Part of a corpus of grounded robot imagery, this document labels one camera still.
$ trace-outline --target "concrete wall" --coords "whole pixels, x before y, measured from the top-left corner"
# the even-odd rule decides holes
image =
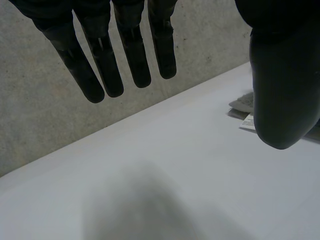
[[[249,60],[250,28],[234,0],[179,0],[172,17],[177,75],[161,78],[144,11],[140,27],[152,83],[139,89],[112,10],[109,33],[125,92],[92,104],[30,19],[7,0],[0,0],[0,16],[0,176]],[[80,24],[74,22],[97,74]]]

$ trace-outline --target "white table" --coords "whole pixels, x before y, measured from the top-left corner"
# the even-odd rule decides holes
[[[84,196],[141,161],[207,239],[320,239],[320,145],[280,151],[239,129],[228,103],[251,89],[247,63],[0,178],[0,240],[82,239]]]

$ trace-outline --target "glove finger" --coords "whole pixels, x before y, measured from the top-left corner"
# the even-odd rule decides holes
[[[174,29],[170,17],[177,0],[148,0],[148,17],[160,75],[170,79],[177,73]]]
[[[105,93],[76,38],[72,4],[69,0],[11,0],[50,40],[65,66],[92,103],[101,102]]]
[[[115,20],[132,78],[138,88],[151,83],[146,50],[140,32],[144,0],[112,0]]]
[[[109,37],[110,0],[77,0],[73,7],[84,31],[106,93],[118,97],[124,92]]]
[[[320,18],[289,33],[252,31],[254,124],[276,149],[296,143],[320,118]]]

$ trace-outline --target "gloved hand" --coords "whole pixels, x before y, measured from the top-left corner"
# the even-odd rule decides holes
[[[144,0],[112,0],[115,20],[133,80],[138,88],[151,83],[145,47],[140,32]],[[110,42],[110,0],[10,0],[49,39],[85,97],[99,103],[105,92],[76,38],[74,10],[90,46],[106,93],[118,97],[124,86]],[[173,28],[170,17],[177,0],[148,0],[148,16],[160,74],[176,72]]]
[[[286,149],[320,118],[320,2],[235,2],[253,28],[255,129],[268,145]]]

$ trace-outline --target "white label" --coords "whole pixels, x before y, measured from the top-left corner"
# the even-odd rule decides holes
[[[254,122],[254,114],[250,113],[240,125],[241,129],[256,130]]]

